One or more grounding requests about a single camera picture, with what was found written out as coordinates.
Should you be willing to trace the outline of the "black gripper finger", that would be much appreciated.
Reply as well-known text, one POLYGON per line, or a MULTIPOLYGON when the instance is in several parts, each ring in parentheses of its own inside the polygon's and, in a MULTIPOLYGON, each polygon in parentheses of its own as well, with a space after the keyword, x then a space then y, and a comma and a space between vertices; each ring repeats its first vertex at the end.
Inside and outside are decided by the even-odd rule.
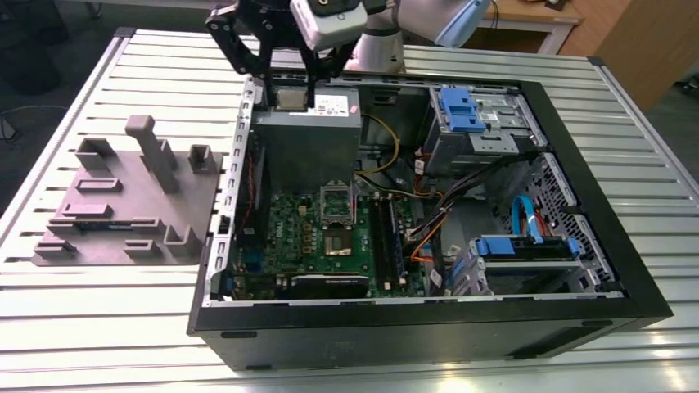
POLYGON ((241 75, 251 74, 261 82, 265 104, 272 106, 275 104, 269 74, 272 39, 267 30, 268 21, 263 17, 265 11, 267 8, 261 4, 232 4, 213 8, 205 19, 205 27, 236 72, 241 75), (237 21, 256 36, 257 54, 247 47, 234 30, 237 21))
POLYGON ((316 106, 316 83, 327 81, 340 75, 351 59, 357 42, 359 39, 356 38, 349 43, 335 47, 325 57, 319 57, 319 54, 305 46, 299 49, 307 74, 305 108, 313 108, 316 106))

